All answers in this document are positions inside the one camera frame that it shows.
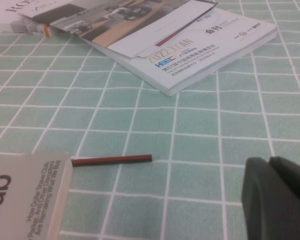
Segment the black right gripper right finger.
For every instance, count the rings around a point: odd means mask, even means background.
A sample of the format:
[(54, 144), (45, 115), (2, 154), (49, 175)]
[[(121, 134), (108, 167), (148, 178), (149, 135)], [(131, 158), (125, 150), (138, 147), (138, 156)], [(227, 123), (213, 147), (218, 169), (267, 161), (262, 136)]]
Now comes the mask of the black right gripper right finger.
[(300, 199), (300, 165), (280, 156), (271, 157), (269, 164), (294, 195)]

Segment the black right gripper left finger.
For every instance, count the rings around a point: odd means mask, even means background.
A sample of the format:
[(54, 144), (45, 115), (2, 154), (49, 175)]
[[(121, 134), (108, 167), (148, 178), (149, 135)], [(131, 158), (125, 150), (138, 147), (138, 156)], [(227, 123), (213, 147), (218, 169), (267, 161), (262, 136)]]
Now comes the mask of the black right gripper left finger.
[(300, 199), (269, 160), (250, 157), (245, 163), (241, 202), (247, 238), (300, 240)]

